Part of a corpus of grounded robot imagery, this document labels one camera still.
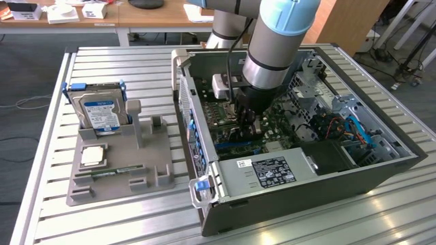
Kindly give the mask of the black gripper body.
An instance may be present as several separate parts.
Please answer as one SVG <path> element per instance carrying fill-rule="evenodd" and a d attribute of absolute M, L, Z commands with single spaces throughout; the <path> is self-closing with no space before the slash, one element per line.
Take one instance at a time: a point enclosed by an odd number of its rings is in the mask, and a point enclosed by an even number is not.
<path fill-rule="evenodd" d="M 275 89 L 259 89 L 255 86 L 240 87 L 236 94 L 237 120 L 255 120 L 269 108 L 275 99 Z"/>

